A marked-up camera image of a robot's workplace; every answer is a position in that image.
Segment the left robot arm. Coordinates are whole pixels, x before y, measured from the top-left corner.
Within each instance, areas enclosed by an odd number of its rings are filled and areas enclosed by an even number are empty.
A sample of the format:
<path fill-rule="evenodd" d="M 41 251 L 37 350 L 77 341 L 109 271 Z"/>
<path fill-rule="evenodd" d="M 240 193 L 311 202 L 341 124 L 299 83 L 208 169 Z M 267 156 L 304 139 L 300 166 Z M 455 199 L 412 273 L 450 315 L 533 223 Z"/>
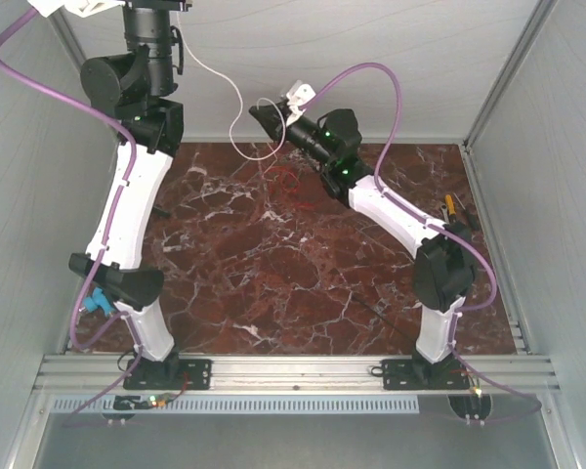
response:
<path fill-rule="evenodd" d="M 170 100 L 184 71 L 183 36 L 170 19 L 189 1 L 124 1 L 127 51 L 88 59 L 80 81 L 93 109 L 121 125 L 116 168 L 96 232 L 70 269 L 94 284 L 127 322 L 135 349 L 149 361 L 146 377 L 175 386 L 181 365 L 162 316 L 164 275 L 142 264 L 147 222 L 184 134 L 184 107 Z"/>

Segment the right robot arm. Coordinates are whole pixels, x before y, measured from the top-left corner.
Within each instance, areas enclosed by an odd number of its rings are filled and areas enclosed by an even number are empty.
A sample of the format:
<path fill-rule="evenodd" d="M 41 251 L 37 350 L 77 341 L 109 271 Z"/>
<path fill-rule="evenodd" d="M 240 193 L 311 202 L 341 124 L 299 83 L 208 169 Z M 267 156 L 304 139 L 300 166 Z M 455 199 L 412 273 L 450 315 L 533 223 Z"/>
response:
<path fill-rule="evenodd" d="M 447 224 L 409 203 L 373 176 L 358 156 L 361 134 L 349 108 L 332 110 L 313 122 L 300 117 L 290 126 L 279 115 L 285 105 L 250 107 L 249 113 L 277 141 L 292 144 L 318 163 L 326 192 L 369 218 L 396 239 L 414 259 L 413 291 L 422 305 L 415 350 L 422 358 L 412 365 L 415 382 L 431 389 L 447 374 L 457 310 L 466 301 L 476 277 L 475 256 L 441 234 L 445 230 L 465 241 L 471 231 L 460 222 Z"/>

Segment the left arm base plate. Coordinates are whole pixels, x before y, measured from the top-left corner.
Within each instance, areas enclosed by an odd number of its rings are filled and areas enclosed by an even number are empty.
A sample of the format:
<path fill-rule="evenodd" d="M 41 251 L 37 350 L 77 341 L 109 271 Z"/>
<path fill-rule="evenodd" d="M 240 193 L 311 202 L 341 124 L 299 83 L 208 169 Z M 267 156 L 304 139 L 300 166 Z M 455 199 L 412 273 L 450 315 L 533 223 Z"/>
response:
<path fill-rule="evenodd" d="M 123 382 L 128 391 L 181 391 L 210 389 L 212 362 L 205 359 L 175 359 L 140 362 Z"/>

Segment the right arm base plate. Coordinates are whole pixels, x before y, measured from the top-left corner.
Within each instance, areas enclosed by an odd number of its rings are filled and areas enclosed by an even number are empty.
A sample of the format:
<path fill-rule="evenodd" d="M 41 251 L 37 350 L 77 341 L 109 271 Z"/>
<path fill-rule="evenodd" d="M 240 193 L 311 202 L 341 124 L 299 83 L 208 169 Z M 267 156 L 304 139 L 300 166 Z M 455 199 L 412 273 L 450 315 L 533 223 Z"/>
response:
<path fill-rule="evenodd" d="M 381 361 L 383 389 L 387 391 L 468 391 L 470 380 L 451 357 L 428 363 L 421 359 Z"/>

